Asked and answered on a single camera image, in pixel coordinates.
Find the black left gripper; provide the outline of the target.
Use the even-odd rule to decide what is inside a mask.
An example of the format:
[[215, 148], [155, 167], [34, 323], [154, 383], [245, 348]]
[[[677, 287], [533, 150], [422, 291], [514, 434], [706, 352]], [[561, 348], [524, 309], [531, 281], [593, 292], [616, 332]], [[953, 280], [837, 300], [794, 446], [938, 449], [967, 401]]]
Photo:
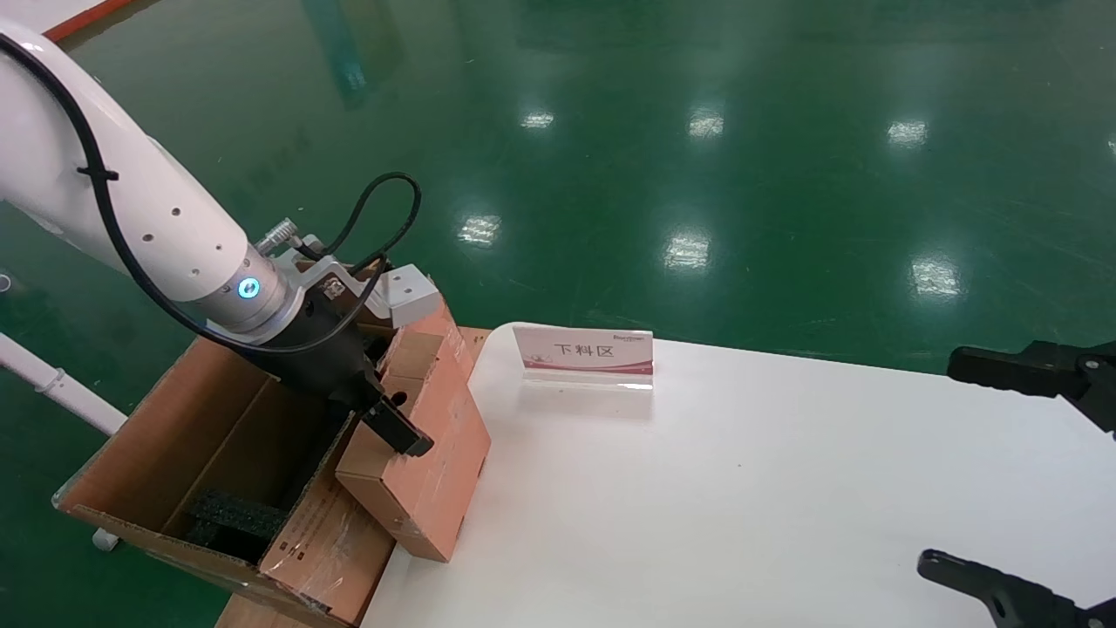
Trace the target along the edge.
[[[282, 332], [263, 342], [267, 349], [309, 345], [340, 323], [327, 298], [304, 298], [304, 303]], [[285, 386], [360, 410], [360, 419], [386, 442], [396, 454], [422, 457], [434, 445], [429, 434], [411, 422], [396, 400], [406, 394], [384, 396], [374, 381], [368, 350], [373, 342], [357, 323], [348, 323], [339, 334], [304, 352], [271, 354], [254, 350], [254, 365], [275, 375]]]

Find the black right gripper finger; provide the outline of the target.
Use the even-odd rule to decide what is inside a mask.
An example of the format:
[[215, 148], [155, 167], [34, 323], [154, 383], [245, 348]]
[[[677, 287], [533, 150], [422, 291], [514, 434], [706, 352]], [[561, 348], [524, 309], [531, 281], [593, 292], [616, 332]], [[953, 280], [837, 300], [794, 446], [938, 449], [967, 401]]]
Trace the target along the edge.
[[917, 573], [925, 580], [973, 597], [988, 609], [997, 627], [1113, 627], [1115, 600], [1081, 608], [1043, 584], [994, 568], [925, 549]]
[[949, 355], [947, 377], [1024, 396], [1064, 397], [1103, 433], [1115, 432], [1115, 342], [1035, 341], [1020, 352], [961, 346]]

